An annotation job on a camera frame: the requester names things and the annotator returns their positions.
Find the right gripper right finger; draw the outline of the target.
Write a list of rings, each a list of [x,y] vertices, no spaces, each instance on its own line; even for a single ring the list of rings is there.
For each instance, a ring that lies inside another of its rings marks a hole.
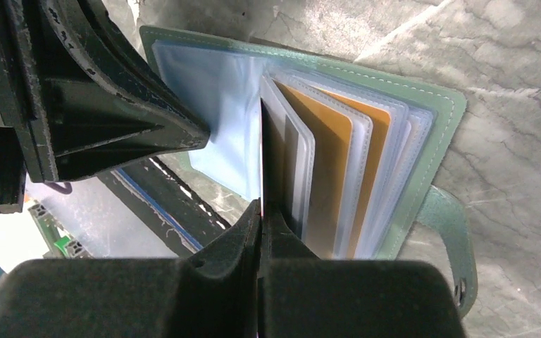
[[[464,337],[444,276],[420,261],[323,260],[262,215],[260,337]]]

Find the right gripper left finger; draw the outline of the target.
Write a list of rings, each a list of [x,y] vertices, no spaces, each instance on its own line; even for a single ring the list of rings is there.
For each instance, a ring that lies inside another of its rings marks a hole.
[[[255,337],[261,202],[187,258],[41,259],[0,286],[0,337]]]

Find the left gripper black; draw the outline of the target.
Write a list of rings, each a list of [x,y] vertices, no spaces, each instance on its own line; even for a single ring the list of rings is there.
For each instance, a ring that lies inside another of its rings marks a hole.
[[[30,173],[83,180],[209,136],[101,1],[0,1],[0,214]]]

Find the green card holder wallet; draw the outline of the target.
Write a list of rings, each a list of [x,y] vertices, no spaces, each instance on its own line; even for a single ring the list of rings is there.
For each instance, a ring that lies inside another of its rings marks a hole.
[[[396,108],[363,225],[344,260],[395,259],[414,222],[437,231],[447,250],[460,315],[478,293],[464,208],[431,182],[466,110],[453,90],[331,58],[186,30],[143,26],[149,65],[209,126],[191,166],[247,201],[263,196],[261,95],[263,75],[335,82]]]

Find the gold VIP card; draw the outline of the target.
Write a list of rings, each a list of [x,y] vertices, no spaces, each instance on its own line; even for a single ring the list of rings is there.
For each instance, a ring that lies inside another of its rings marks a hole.
[[[273,120],[272,110],[261,100],[261,145],[262,145],[262,217],[270,218],[282,200],[283,191],[283,148],[282,137]]]
[[[304,243],[321,258],[346,258],[371,202],[380,152],[396,108],[374,95],[318,79],[273,81],[314,138]]]

